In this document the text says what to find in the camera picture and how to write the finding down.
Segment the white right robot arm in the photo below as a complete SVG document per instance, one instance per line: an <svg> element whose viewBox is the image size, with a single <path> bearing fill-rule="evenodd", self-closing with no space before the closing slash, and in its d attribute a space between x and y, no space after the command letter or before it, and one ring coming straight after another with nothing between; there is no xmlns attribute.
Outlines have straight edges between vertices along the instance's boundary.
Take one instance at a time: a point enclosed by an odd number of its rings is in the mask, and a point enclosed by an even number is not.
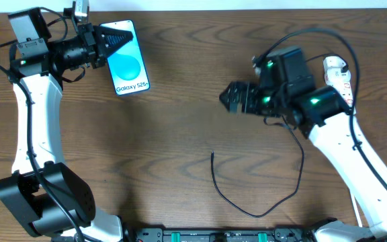
<svg viewBox="0 0 387 242"><path fill-rule="evenodd" d="M350 116L352 106L332 85L317 88L297 46L275 50L259 64L259 82L233 81L219 100L230 112L285 118L321 151L353 193L367 227L328 220L307 241L387 241L387 166Z"/></svg>

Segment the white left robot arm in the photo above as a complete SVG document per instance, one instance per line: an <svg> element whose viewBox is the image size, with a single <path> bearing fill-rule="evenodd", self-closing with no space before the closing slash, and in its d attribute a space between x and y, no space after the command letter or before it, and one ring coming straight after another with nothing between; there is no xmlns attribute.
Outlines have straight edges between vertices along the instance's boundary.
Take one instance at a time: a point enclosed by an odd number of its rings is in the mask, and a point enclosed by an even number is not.
<svg viewBox="0 0 387 242"><path fill-rule="evenodd" d="M18 140L9 177L0 179L0 201L31 237L57 241L133 241L119 216L95 205L89 185L68 168L60 137L64 72L108 57L132 32L80 25L71 39L52 40L46 24L13 24L16 39L7 76L18 106Z"/></svg>

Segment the blue Galaxy smartphone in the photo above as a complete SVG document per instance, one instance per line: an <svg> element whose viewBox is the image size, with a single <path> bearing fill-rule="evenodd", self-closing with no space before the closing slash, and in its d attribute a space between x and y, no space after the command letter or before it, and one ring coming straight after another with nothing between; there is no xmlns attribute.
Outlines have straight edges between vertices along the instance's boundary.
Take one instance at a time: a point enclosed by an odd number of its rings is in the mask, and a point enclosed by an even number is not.
<svg viewBox="0 0 387 242"><path fill-rule="evenodd" d="M110 75L116 95L128 95L150 89L136 30L132 20L101 24L102 27L128 31L133 39L108 58Z"/></svg>

